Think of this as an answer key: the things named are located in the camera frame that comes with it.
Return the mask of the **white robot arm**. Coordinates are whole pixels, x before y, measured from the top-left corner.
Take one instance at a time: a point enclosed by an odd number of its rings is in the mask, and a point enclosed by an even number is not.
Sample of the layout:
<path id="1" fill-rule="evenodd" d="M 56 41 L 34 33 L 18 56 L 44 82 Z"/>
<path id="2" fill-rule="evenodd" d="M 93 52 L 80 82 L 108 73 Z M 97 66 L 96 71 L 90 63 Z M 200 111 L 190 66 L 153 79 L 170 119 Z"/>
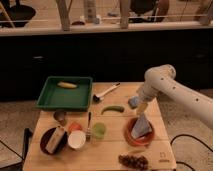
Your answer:
<path id="1" fill-rule="evenodd" d="M 188 107 L 213 130 L 213 99 L 178 83 L 175 76 L 176 70 L 169 64 L 148 69 L 144 74 L 145 82 L 137 90 L 140 102 L 150 102 L 162 92 Z"/>

